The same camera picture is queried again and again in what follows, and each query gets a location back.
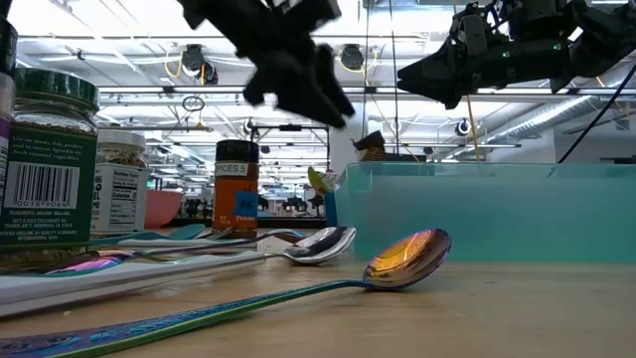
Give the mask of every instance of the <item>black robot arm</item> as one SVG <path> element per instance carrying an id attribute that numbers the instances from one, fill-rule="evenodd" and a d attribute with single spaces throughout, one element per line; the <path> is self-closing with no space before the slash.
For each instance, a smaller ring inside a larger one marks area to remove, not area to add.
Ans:
<path id="1" fill-rule="evenodd" d="M 256 71 L 243 91 L 252 105 L 273 92 L 277 107 L 338 128 L 343 114 L 354 109 L 334 74 L 334 55 L 327 45 L 316 46 L 310 33 L 341 16 L 336 0 L 289 1 L 273 6 L 260 0 L 178 0 L 191 28 L 210 21 L 237 47 L 237 56 L 250 59 Z"/>
<path id="2" fill-rule="evenodd" d="M 582 34 L 572 43 L 576 27 Z M 481 88 L 550 79 L 557 92 L 576 76 L 602 75 L 636 49 L 636 6 L 630 0 L 605 13 L 584 0 L 471 3 L 453 17 L 449 33 L 439 51 L 397 72 L 397 87 L 451 109 Z"/>

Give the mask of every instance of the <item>glass jar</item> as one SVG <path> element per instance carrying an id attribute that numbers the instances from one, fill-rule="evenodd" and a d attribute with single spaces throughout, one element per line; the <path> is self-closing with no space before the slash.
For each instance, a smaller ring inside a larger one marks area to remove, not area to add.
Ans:
<path id="1" fill-rule="evenodd" d="M 38 267 L 88 244 L 99 91 L 37 69 L 17 69 L 15 85 L 0 252 L 14 253 L 5 262 Z"/>
<path id="2" fill-rule="evenodd" d="M 93 238 L 107 238 L 144 229 L 148 165 L 146 139 L 125 130 L 99 132 L 92 192 Z"/>
<path id="3" fill-rule="evenodd" d="M 258 219 L 257 143 L 217 142 L 213 229 L 233 228 L 229 238 L 255 239 Z"/>

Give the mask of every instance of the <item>table surface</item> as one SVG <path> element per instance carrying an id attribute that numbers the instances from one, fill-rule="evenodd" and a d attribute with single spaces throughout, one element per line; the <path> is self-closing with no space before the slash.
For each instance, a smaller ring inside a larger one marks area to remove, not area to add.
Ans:
<path id="1" fill-rule="evenodd" d="M 262 250 L 281 246 L 276 240 Z M 209 277 L 5 319 L 0 337 L 150 318 L 248 296 L 359 277 L 339 258 L 281 259 Z M 634 357 L 636 267 L 446 263 L 405 292 L 345 288 L 109 357 Z"/>

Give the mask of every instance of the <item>teal plastic bin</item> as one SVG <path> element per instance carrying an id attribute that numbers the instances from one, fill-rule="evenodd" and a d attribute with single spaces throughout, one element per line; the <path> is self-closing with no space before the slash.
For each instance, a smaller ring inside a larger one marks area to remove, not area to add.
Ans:
<path id="1" fill-rule="evenodd" d="M 440 228 L 455 261 L 636 263 L 636 165 L 364 162 L 336 206 L 360 260 Z"/>

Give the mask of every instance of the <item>green jar lid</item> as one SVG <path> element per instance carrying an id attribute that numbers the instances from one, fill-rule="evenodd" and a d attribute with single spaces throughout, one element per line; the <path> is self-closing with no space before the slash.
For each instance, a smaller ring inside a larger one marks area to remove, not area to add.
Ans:
<path id="1" fill-rule="evenodd" d="M 99 89 L 75 76 L 38 69 L 16 69 L 16 98 L 60 101 L 99 110 Z"/>

